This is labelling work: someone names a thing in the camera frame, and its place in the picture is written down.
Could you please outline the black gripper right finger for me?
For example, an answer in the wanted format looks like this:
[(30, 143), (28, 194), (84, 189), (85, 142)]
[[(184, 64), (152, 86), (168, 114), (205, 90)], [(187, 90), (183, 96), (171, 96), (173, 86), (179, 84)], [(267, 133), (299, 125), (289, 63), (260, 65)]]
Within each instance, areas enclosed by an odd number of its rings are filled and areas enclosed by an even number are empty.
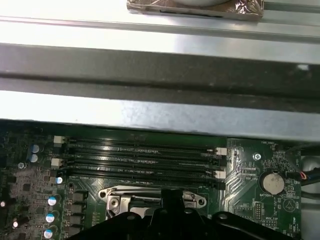
[(183, 192), (173, 190), (174, 240), (292, 240), (293, 237), (230, 212), (217, 212), (211, 219), (185, 207)]

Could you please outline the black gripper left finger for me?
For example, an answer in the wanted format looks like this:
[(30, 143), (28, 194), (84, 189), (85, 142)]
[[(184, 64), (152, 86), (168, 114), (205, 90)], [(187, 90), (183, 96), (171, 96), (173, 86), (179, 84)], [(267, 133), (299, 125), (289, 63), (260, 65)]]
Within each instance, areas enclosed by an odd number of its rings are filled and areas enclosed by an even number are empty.
[(174, 227), (160, 224), (162, 210), (167, 217), (174, 206), (174, 191), (161, 191), (160, 208), (147, 221), (134, 212), (124, 212), (69, 237), (69, 240), (173, 240)]

